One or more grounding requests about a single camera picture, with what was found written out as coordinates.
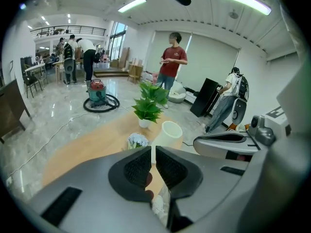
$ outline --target railing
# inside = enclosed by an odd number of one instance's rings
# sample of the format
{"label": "railing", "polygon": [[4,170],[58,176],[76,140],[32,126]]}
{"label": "railing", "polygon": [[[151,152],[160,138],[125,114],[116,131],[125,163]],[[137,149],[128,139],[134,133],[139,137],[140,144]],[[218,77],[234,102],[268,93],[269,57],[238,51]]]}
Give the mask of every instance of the railing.
{"label": "railing", "polygon": [[55,27],[46,27],[41,29],[35,29],[30,31],[33,39],[43,38],[50,35],[61,35],[61,34],[78,34],[86,33],[93,35],[104,36],[106,29],[88,27],[88,26],[55,26]]}

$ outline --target hair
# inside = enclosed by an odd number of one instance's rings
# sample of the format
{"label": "hair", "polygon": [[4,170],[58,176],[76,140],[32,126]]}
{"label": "hair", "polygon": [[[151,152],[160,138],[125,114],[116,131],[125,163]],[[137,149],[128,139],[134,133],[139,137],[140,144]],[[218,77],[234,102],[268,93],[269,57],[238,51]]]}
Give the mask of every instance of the hair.
{"label": "hair", "polygon": [[176,37],[176,41],[177,41],[178,44],[179,44],[179,42],[181,42],[181,40],[182,40],[182,37],[181,37],[180,33],[178,33],[178,32],[173,32],[173,33],[171,33],[171,34],[170,34],[170,37]]}
{"label": "hair", "polygon": [[231,70],[231,73],[240,73],[240,69],[238,69],[237,67],[233,67]]}

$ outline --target white flower pot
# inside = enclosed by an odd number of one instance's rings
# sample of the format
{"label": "white flower pot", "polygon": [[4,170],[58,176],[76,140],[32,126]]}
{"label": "white flower pot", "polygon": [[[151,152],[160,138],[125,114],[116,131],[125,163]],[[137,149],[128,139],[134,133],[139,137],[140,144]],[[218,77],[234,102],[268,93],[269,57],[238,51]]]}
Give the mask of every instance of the white flower pot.
{"label": "white flower pot", "polygon": [[156,163],[156,146],[173,147],[182,135],[183,131],[178,124],[171,121],[162,123],[160,134],[151,144],[151,163]]}
{"label": "white flower pot", "polygon": [[140,127],[142,128],[148,128],[151,123],[151,121],[146,120],[146,119],[143,119],[143,120],[138,119],[138,122],[139,122]]}

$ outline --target ceiling light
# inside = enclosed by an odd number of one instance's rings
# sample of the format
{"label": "ceiling light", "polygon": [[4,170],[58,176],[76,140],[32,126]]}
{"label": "ceiling light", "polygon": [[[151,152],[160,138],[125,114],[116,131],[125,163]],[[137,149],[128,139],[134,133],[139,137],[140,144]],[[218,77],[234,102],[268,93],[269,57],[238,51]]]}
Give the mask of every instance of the ceiling light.
{"label": "ceiling light", "polygon": [[26,4],[22,3],[22,4],[19,5],[19,7],[20,7],[21,10],[24,10],[24,9],[26,9]]}
{"label": "ceiling light", "polygon": [[243,3],[249,7],[252,7],[255,10],[258,10],[265,14],[266,16],[271,13],[271,8],[269,8],[267,5],[257,1],[257,0],[234,0],[240,3]]}
{"label": "ceiling light", "polygon": [[135,6],[138,6],[138,5],[140,5],[140,4],[144,3],[144,2],[146,2],[146,1],[147,1],[147,0],[135,0],[135,1],[133,1],[133,2],[131,2],[131,3],[129,3],[129,4],[127,4],[127,5],[125,5],[124,7],[122,7],[121,9],[119,9],[118,11],[121,12],[121,13],[123,13],[123,12],[125,12],[125,11],[127,11],[127,10],[129,10],[129,9],[132,9],[132,8],[135,7]]}

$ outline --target white t-shirt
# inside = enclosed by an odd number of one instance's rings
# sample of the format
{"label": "white t-shirt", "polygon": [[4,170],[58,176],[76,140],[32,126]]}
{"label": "white t-shirt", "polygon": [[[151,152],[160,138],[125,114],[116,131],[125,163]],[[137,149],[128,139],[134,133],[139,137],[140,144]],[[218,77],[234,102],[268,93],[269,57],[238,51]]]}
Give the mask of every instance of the white t-shirt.
{"label": "white t-shirt", "polygon": [[237,96],[238,95],[238,83],[239,83],[239,76],[235,73],[229,74],[229,76],[225,80],[227,83],[230,83],[231,86],[228,90],[223,92],[224,96]]}
{"label": "white t-shirt", "polygon": [[85,53],[87,50],[92,49],[95,50],[93,43],[90,40],[82,39],[78,41],[78,47],[82,48],[83,52]]}
{"label": "white t-shirt", "polygon": [[73,56],[72,56],[72,58],[75,59],[74,55],[75,55],[76,49],[78,48],[78,43],[77,43],[76,41],[74,41],[74,40],[69,40],[67,43],[68,43],[69,45],[71,45],[72,51],[73,51]]}

